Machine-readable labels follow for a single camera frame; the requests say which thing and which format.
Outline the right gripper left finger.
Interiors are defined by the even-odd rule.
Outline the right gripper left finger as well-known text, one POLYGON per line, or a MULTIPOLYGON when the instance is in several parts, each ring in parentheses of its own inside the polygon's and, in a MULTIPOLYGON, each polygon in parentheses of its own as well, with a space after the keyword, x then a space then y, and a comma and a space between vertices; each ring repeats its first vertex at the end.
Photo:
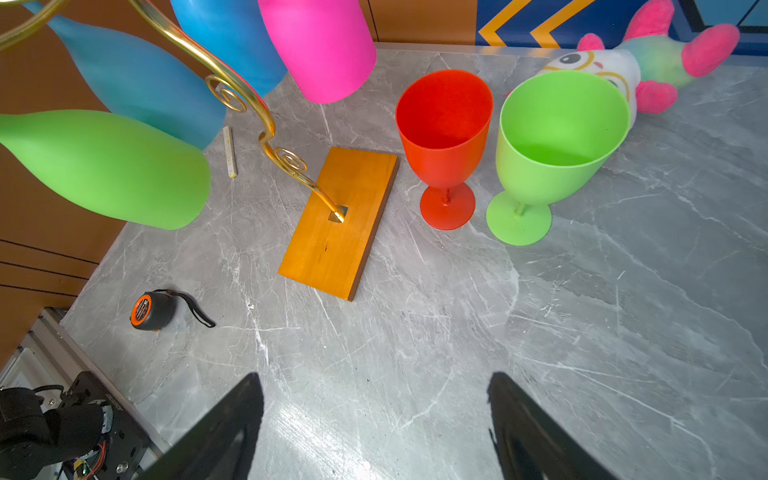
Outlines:
POLYGON ((264 415, 259 375, 247 374, 142 479, 246 479, 264 415))

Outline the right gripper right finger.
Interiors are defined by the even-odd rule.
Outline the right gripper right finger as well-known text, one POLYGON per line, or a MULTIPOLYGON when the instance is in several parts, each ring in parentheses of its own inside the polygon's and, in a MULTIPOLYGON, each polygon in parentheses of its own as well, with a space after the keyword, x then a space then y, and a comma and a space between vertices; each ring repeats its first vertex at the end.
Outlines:
POLYGON ((616 479, 509 375, 495 372, 487 393, 505 479, 616 479))

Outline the green wine glass front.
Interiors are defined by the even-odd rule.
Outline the green wine glass front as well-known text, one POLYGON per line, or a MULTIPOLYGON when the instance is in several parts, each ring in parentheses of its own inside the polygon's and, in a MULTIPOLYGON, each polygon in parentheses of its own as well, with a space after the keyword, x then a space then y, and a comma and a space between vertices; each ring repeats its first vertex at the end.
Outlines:
POLYGON ((209 197, 201 150, 116 114, 4 114, 1 143, 55 193, 107 217, 176 230, 196 219, 209 197))

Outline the green wine glass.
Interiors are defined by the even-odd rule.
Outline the green wine glass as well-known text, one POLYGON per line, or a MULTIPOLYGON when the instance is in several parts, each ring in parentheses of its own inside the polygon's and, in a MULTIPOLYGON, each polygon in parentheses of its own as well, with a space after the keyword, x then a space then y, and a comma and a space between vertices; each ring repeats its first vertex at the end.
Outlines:
POLYGON ((1 143, 55 193, 107 217, 176 230, 196 219, 209 197, 201 150, 116 114, 4 114, 1 143))
POLYGON ((495 165, 502 190, 486 210, 491 233, 514 246, 543 239, 551 204, 580 190, 630 127, 625 96, 594 74, 557 71, 520 84, 500 111, 495 165))

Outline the red wine glass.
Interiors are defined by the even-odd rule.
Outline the red wine glass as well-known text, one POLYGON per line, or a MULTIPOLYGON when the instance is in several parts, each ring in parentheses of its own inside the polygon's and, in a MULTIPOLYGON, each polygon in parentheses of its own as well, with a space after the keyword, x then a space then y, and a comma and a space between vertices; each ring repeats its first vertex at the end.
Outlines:
POLYGON ((493 111, 488 85, 463 70, 428 74, 400 97, 395 122, 410 167, 427 185, 420 211, 430 226, 455 230, 472 218, 466 180, 483 157, 493 111))

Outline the pink wine glass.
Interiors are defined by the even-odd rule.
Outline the pink wine glass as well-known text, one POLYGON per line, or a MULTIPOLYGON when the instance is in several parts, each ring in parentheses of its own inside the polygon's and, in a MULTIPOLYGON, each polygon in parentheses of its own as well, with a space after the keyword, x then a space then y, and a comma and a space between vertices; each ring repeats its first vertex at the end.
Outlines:
POLYGON ((377 53, 356 1, 261 1, 266 30, 304 97, 340 101, 374 70, 377 53))

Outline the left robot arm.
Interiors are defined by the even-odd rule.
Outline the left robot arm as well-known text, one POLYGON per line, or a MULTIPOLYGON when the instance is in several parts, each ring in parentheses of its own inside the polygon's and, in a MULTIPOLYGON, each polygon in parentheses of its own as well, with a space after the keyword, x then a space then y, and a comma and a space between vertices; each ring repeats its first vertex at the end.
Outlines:
POLYGON ((50 465, 94 449, 111 430, 106 403, 42 409, 43 398, 25 387, 1 391, 1 477, 33 479, 50 465))

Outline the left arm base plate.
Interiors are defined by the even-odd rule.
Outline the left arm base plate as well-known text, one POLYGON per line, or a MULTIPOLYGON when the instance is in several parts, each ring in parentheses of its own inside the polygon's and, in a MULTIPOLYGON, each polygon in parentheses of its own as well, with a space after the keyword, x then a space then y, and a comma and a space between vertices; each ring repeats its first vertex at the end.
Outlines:
POLYGON ((126 407, 92 372, 82 371, 65 394, 63 407, 99 405, 104 433, 87 453, 62 463, 66 479, 137 479, 150 439, 126 407))

